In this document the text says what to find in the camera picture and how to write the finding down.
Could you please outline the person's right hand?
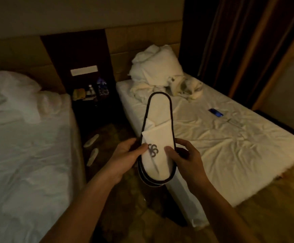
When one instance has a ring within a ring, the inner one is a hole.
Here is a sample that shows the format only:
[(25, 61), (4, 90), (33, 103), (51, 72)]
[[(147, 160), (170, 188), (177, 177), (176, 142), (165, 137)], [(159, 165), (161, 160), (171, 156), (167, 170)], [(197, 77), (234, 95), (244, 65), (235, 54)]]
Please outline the person's right hand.
[(177, 167), (186, 181), (190, 192), (196, 195), (204, 187), (210, 184), (206, 175), (202, 158), (199, 151), (187, 140), (176, 138), (176, 144), (182, 145), (183, 148), (177, 147), (178, 153)]

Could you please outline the person's left hand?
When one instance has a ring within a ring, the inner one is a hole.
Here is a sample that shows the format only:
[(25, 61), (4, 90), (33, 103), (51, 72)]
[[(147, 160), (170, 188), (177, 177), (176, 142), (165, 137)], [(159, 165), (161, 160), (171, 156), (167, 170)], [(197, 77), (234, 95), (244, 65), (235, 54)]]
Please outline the person's left hand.
[(118, 184), (123, 175), (136, 163), (136, 160), (130, 157), (130, 152), (140, 145), (136, 138), (130, 138), (122, 141), (115, 148), (111, 158), (104, 166), (108, 177), (114, 185)]

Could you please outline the white slipper with black trim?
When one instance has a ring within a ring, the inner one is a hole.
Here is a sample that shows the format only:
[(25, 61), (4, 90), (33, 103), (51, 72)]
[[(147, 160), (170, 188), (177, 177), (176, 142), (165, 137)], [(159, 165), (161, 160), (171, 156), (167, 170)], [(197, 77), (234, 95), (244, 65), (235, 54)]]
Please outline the white slipper with black trim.
[(161, 186), (169, 183), (173, 179), (173, 177), (175, 175), (175, 172), (177, 170), (177, 164), (175, 162), (173, 162), (173, 169), (172, 169), (172, 172), (171, 172), (169, 178), (167, 178), (165, 180), (160, 180), (160, 181), (153, 180), (152, 178), (150, 178), (147, 175), (146, 171), (143, 168), (143, 165), (142, 165), (142, 161), (141, 160), (138, 160), (138, 162), (137, 162), (137, 168), (138, 168), (138, 174), (139, 174), (139, 176), (140, 176), (140, 178), (141, 178), (141, 180), (142, 180), (142, 182), (144, 184), (146, 184), (146, 185), (148, 185), (150, 187), (161, 187)]
[(164, 147), (176, 149), (173, 130), (172, 101), (164, 92), (152, 93), (149, 97), (141, 130), (140, 143), (147, 143), (148, 150), (138, 160), (147, 175), (153, 180), (169, 178), (173, 161), (169, 159)]

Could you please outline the person's right forearm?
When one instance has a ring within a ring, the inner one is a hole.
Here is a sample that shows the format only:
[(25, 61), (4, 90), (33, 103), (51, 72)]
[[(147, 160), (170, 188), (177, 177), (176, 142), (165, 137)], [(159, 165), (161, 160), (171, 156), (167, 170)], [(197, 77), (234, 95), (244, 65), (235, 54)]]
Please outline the person's right forearm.
[(197, 182), (193, 194), (202, 205), (219, 243), (260, 243), (242, 217), (208, 180)]

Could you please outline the dark wooden nightstand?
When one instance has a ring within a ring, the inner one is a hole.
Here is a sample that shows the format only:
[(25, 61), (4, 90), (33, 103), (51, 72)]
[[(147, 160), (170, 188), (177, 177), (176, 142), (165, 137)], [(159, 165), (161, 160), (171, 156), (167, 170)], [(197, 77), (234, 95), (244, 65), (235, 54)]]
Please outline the dark wooden nightstand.
[(98, 100), (72, 101), (72, 109), (82, 135), (109, 123), (116, 123), (123, 116), (117, 93)]

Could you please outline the blue mobile phone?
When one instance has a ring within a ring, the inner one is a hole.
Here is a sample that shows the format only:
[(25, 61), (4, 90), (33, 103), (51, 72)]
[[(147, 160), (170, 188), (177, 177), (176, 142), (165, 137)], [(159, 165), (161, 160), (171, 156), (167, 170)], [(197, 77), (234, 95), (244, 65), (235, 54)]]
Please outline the blue mobile phone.
[(210, 113), (214, 114), (216, 117), (220, 118), (223, 117), (224, 114), (222, 114), (221, 112), (219, 112), (218, 110), (212, 108), (208, 110)]

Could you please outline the crumpled white towel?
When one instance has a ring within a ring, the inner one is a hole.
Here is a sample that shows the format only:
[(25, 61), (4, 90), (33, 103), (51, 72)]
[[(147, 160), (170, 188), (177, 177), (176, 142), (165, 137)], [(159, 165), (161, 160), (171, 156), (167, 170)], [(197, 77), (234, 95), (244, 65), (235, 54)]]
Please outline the crumpled white towel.
[(130, 94), (144, 105), (147, 105), (149, 97), (154, 92), (166, 93), (166, 88), (163, 86), (149, 85), (143, 82), (133, 82), (130, 89)]

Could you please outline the crumpled white printed cloth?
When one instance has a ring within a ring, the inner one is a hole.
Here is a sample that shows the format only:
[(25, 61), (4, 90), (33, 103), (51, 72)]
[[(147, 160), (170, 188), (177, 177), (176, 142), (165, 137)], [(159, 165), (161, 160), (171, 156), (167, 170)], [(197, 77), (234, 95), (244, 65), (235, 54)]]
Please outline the crumpled white printed cloth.
[(203, 82), (194, 77), (176, 75), (168, 79), (170, 94), (187, 100), (200, 98), (203, 94)]

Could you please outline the blue water bottle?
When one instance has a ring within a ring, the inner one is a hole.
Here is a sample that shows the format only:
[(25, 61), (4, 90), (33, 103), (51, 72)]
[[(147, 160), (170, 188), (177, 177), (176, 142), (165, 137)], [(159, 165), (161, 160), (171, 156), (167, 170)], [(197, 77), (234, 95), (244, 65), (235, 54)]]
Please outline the blue water bottle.
[(107, 83), (103, 78), (99, 77), (97, 79), (96, 84), (97, 84), (98, 92), (99, 92), (100, 96), (108, 96), (109, 95)]

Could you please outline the yellow packet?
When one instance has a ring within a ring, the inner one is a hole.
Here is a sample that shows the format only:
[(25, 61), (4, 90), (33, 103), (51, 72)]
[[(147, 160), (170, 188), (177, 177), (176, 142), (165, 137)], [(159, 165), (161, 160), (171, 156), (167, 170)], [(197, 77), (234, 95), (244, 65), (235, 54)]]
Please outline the yellow packet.
[(84, 100), (86, 98), (86, 91), (83, 88), (80, 89), (74, 89), (72, 94), (72, 100), (78, 101), (78, 100)]

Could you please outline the tan padded headboard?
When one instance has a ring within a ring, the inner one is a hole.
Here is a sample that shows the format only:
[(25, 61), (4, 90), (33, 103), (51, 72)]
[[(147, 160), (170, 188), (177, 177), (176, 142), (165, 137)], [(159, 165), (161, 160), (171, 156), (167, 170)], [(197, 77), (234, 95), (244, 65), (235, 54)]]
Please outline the tan padded headboard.
[[(178, 56), (182, 25), (182, 21), (170, 21), (106, 28), (115, 82), (128, 78), (131, 60), (149, 45), (170, 45)], [(40, 37), (0, 39), (0, 71), (19, 72), (33, 78), (43, 89), (66, 93)]]

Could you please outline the bed with rumpled white duvet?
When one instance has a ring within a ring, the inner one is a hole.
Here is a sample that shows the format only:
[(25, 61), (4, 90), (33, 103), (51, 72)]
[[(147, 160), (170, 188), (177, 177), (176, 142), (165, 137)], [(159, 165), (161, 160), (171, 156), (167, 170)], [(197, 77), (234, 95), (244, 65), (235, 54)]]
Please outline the bed with rumpled white duvet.
[(0, 243), (39, 243), (85, 184), (68, 94), (0, 94)]

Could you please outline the brown striped curtain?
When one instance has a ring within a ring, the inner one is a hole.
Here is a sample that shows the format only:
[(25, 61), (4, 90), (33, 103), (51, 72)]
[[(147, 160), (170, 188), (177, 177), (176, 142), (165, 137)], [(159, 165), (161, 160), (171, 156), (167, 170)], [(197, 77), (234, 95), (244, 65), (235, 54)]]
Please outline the brown striped curtain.
[(185, 0), (183, 71), (256, 110), (294, 53), (294, 0)]

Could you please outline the white switch plate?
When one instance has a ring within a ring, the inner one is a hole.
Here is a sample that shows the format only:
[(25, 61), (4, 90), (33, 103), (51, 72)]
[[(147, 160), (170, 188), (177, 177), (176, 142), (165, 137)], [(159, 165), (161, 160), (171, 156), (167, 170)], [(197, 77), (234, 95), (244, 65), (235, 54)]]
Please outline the white switch plate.
[(80, 75), (89, 74), (89, 73), (96, 73), (98, 71), (99, 70), (97, 65), (93, 65), (93, 66), (88, 66), (83, 68), (71, 69), (70, 73), (72, 76), (80, 76)]

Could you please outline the dark wooden wall panel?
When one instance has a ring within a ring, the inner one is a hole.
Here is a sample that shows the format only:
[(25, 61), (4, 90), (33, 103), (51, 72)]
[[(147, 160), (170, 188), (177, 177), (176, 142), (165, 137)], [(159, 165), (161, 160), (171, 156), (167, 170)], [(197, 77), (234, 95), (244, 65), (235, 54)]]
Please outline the dark wooden wall panel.
[[(68, 94), (74, 89), (92, 85), (98, 92), (97, 79), (103, 78), (110, 94), (114, 94), (115, 79), (105, 29), (67, 32), (41, 36), (46, 51)], [(97, 65), (98, 72), (72, 76), (71, 69)]]

